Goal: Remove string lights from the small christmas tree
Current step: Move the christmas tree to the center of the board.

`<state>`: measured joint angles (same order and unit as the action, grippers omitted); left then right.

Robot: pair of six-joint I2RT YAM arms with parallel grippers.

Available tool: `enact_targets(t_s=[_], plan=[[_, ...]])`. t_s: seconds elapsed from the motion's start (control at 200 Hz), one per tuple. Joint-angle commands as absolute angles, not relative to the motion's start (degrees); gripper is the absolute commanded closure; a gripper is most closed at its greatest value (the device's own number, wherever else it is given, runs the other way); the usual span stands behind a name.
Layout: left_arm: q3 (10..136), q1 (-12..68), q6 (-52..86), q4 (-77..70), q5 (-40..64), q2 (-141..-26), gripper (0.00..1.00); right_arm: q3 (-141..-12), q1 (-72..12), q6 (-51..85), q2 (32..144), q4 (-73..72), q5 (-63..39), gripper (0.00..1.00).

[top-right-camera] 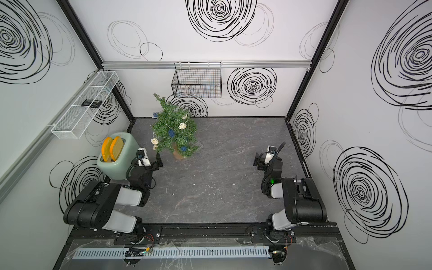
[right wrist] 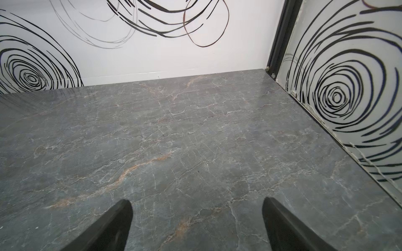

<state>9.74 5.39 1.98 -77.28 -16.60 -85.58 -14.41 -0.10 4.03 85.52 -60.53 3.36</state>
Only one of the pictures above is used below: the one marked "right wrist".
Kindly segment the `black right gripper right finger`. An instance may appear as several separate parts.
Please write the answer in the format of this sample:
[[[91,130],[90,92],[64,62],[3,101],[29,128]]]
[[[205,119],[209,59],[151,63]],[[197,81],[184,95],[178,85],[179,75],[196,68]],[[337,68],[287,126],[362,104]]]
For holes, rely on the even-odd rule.
[[[275,198],[264,199],[262,216],[273,251],[336,250]]]

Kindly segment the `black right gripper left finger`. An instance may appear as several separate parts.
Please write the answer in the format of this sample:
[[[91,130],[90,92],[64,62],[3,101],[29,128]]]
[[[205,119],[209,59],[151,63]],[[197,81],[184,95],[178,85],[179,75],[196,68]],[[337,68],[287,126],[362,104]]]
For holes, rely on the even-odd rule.
[[[123,251],[133,220],[129,200],[122,199],[63,248],[64,251]]]

